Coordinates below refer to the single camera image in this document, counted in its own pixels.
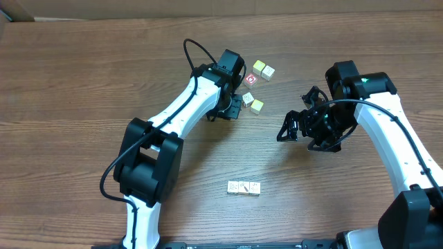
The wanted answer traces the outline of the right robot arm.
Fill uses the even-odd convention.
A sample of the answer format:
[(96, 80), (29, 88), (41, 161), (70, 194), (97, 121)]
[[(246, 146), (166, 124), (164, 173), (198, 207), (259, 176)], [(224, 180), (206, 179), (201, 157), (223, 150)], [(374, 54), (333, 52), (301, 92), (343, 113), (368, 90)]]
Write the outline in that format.
[(313, 86), (301, 97), (307, 108), (288, 112), (276, 139), (301, 134), (311, 138), (308, 150), (335, 153), (362, 126), (395, 197), (376, 226), (305, 239), (301, 248), (441, 248), (442, 168), (409, 123), (391, 79), (384, 72), (360, 74), (353, 61), (335, 63), (325, 79), (332, 96)]

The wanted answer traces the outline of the hammer picture block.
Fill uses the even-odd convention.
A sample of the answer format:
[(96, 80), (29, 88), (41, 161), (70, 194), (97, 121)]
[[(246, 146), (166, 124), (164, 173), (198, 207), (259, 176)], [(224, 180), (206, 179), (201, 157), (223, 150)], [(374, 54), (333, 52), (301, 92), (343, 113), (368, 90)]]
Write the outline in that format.
[(238, 182), (238, 194), (250, 194), (250, 183), (247, 181)]

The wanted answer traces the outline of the white block green side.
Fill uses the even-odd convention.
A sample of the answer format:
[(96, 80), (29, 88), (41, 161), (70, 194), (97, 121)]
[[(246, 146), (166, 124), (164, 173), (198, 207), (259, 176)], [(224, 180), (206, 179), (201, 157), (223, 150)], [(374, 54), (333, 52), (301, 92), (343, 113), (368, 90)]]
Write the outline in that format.
[(248, 193), (250, 195), (258, 196), (261, 193), (261, 184), (258, 182), (250, 182)]

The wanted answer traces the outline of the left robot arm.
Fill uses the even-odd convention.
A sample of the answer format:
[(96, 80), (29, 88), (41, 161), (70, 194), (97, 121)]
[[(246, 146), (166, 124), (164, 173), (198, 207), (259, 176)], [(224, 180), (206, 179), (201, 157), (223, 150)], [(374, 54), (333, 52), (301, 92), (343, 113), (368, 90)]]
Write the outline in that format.
[(244, 59), (225, 50), (219, 61), (194, 68), (189, 84), (165, 110), (125, 130), (113, 178), (127, 204), (127, 232), (120, 248), (156, 248), (162, 202), (177, 183), (185, 137), (200, 118), (236, 119), (242, 98), (236, 89)]

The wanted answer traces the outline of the white W letter block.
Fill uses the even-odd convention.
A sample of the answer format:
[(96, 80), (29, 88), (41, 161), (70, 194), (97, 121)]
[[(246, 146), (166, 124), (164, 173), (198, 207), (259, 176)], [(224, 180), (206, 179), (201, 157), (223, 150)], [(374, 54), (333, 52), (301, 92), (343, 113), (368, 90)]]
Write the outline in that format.
[(238, 194), (239, 193), (239, 182), (238, 181), (228, 181), (227, 193), (228, 194)]

